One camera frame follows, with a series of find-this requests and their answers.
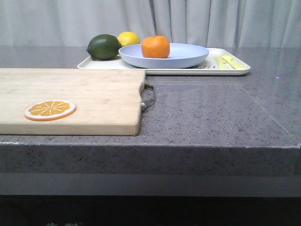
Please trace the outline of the yellow lemon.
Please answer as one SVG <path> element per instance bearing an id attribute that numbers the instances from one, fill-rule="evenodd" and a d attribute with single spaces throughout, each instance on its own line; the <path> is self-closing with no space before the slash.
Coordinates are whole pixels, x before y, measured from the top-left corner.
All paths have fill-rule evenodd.
<path id="1" fill-rule="evenodd" d="M 118 36 L 118 41 L 122 47 L 140 44 L 140 37 L 134 32 L 123 32 Z"/>

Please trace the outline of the orange slice coaster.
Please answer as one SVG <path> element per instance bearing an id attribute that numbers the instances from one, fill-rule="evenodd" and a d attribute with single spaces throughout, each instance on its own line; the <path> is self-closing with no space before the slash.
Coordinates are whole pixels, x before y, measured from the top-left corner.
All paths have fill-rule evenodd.
<path id="1" fill-rule="evenodd" d="M 73 114 L 76 105 L 67 100 L 47 100 L 34 103 L 24 110 L 24 117 L 31 121 L 53 121 Z"/>

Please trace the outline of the cream rectangular tray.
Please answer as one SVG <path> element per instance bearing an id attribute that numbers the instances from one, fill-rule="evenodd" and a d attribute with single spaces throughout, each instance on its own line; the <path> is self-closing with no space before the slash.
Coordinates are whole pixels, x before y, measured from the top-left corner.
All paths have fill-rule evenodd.
<path id="1" fill-rule="evenodd" d="M 218 64 L 214 60 L 214 57 L 221 57 L 222 55 L 230 55 L 233 57 L 233 60 L 237 63 L 240 63 L 246 67 L 243 70 L 237 70 L 232 68 L 229 64 L 230 69 L 218 69 Z M 79 69 L 137 69 L 137 67 L 132 66 L 126 63 L 121 57 L 116 57 L 113 60 L 107 61 L 94 61 L 91 57 L 87 57 L 84 61 L 78 64 Z M 209 75 L 209 76 L 228 76 L 235 75 L 240 76 L 247 74 L 250 71 L 251 67 L 245 62 L 241 61 L 231 53 L 227 52 L 221 48 L 210 48 L 209 55 L 199 65 L 184 68 L 184 69 L 145 69 L 146 75 Z"/>

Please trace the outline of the grey curtain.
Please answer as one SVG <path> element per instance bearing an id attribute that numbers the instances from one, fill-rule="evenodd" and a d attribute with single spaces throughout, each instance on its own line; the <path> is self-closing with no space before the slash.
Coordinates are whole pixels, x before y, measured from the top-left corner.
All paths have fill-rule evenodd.
<path id="1" fill-rule="evenodd" d="M 2 46 L 73 46 L 101 33 L 207 47 L 298 48 L 298 0 L 3 0 Z"/>

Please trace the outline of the yellow plastic knife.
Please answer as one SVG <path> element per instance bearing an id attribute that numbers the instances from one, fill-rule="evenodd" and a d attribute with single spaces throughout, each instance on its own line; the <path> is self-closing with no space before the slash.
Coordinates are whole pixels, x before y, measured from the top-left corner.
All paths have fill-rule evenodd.
<path id="1" fill-rule="evenodd" d="M 230 69 L 228 63 L 221 56 L 214 56 L 214 60 L 218 64 L 218 69 Z"/>

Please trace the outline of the green lime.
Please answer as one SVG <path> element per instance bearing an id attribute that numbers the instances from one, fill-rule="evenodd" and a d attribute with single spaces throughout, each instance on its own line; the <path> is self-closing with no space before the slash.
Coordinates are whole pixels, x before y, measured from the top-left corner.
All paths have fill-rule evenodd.
<path id="1" fill-rule="evenodd" d="M 89 42 L 86 51 L 94 60 L 111 60 L 118 55 L 120 48 L 121 44 L 115 36 L 100 34 Z"/>

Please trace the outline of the yellow plastic fork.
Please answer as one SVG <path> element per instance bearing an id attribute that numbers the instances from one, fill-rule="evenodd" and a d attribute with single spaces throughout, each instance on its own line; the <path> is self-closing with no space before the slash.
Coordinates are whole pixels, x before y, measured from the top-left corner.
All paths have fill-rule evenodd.
<path id="1" fill-rule="evenodd" d="M 222 58 L 234 69 L 243 70 L 246 67 L 240 63 L 237 63 L 233 60 L 233 57 L 230 55 L 222 55 Z"/>

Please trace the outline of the light blue plate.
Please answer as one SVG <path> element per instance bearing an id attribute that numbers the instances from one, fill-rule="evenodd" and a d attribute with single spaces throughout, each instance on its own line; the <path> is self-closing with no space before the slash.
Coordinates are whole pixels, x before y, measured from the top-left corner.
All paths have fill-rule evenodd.
<path id="1" fill-rule="evenodd" d="M 182 69 L 205 61 L 209 49 L 192 44 L 171 43 L 168 58 L 147 58 L 142 54 L 141 44 L 136 44 L 120 48 L 119 55 L 126 63 L 140 68 Z"/>

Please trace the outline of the orange fruit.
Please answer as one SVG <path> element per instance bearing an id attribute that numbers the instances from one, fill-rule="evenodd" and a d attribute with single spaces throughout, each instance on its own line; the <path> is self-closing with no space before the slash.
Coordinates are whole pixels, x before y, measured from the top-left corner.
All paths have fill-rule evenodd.
<path id="1" fill-rule="evenodd" d="M 143 57 L 168 58 L 170 54 L 170 42 L 165 36 L 151 36 L 142 41 Z"/>

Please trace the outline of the wooden cutting board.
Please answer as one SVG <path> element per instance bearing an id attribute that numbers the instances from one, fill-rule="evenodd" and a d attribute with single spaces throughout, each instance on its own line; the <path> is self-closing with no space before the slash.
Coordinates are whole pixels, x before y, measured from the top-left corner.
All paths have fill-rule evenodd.
<path id="1" fill-rule="evenodd" d="M 117 135 L 139 132 L 145 71 L 141 69 L 2 68 L 3 135 Z M 36 121 L 25 111 L 39 103 L 69 103 L 71 114 Z"/>

